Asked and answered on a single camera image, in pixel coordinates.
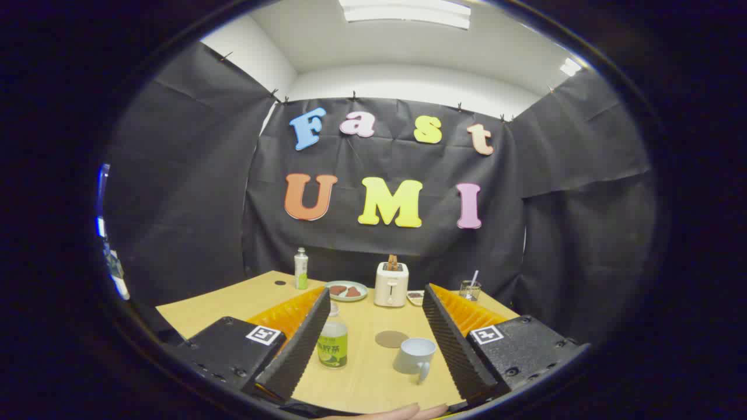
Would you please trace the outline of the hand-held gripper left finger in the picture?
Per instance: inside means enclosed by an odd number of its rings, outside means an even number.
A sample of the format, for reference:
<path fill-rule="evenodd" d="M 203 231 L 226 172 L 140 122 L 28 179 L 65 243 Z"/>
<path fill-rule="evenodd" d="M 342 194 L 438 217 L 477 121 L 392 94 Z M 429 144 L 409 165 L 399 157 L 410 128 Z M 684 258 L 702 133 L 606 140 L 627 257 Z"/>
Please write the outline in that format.
<path fill-rule="evenodd" d="M 239 401 L 286 403 L 315 350 L 331 309 L 325 287 L 232 285 L 168 304 L 180 342 L 166 356 L 194 380 Z"/>

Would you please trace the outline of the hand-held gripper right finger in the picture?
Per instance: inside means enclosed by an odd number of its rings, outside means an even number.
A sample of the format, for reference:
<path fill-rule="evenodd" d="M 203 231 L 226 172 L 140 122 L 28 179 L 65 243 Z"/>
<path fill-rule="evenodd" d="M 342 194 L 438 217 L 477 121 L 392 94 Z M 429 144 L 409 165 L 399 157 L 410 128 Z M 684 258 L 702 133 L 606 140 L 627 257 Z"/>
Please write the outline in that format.
<path fill-rule="evenodd" d="M 465 406 L 519 393 L 590 349 L 533 316 L 507 319 L 434 284 L 423 311 Z"/>

